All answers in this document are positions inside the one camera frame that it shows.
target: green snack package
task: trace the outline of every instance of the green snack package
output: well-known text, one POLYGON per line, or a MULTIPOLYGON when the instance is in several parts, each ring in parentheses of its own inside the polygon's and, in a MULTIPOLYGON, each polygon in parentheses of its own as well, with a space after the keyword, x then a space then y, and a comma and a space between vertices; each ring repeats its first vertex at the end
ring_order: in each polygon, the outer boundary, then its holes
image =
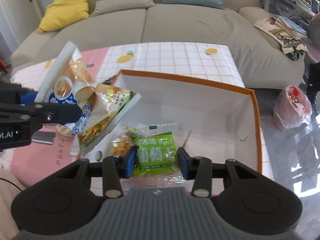
POLYGON ((175 124, 154 125, 142 129, 126 127, 126 134, 138 146, 138 160, 133 175, 172 173, 172 160, 177 153, 172 131, 175 124))

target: box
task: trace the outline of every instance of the box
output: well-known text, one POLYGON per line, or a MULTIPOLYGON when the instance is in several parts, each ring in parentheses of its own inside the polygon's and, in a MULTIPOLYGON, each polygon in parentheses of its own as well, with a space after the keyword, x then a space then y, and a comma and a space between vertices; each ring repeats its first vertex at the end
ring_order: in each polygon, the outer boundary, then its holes
MULTIPOLYGON (((85 156, 91 162, 99 150, 106 155, 110 153, 111 141, 120 135, 122 126, 175 122, 177 147, 182 146, 192 130, 185 146, 190 156, 207 157, 214 163, 234 158, 262 172, 259 111, 253 90, 199 78, 133 70, 121 70, 113 85, 137 91, 142 98, 85 156)), ((213 179, 212 194, 222 191, 222 179, 213 179)))

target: beige sofa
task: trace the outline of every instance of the beige sofa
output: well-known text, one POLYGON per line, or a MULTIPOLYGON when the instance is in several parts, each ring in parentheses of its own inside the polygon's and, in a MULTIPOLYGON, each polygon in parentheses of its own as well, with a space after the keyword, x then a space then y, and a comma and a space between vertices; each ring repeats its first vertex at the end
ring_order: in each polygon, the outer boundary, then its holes
MULTIPOLYGON (((137 42, 184 41, 227 45, 249 88, 282 89, 299 85, 303 58, 290 60, 279 44, 253 24, 268 13, 259 0, 224 0, 225 10, 194 5, 162 4, 89 17, 59 32, 35 30, 13 53, 14 68, 57 57, 73 41, 81 51, 137 42)), ((90 13, 95 0, 88 0, 90 13)))

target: checkered tablecloth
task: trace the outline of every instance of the checkered tablecloth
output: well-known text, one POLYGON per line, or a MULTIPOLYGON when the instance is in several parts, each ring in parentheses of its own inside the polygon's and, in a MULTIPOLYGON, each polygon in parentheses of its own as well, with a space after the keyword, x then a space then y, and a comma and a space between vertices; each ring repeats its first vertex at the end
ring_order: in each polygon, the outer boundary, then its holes
MULTIPOLYGON (((93 78, 102 82, 121 69, 171 73, 244 87, 231 52, 227 46, 193 42, 153 42, 119 45, 84 51, 83 60, 93 78)), ((19 70, 12 81, 38 90, 54 62, 49 60, 19 70)), ((262 172, 273 179, 273 172, 261 131, 262 172)), ((13 150, 0 155, 0 167, 10 169, 13 150)), ((100 195, 101 178, 94 178, 92 190, 100 195)))

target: gray floor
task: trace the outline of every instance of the gray floor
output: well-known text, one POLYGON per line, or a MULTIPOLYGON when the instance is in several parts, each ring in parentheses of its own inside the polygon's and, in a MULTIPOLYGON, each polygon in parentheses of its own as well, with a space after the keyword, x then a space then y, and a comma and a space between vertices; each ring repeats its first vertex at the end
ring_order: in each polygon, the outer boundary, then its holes
POLYGON ((296 232, 304 240, 314 240, 320 235, 320 100, 311 124, 280 131, 272 121, 279 92, 255 89, 261 127, 275 181, 294 191, 302 201, 303 213, 296 232))

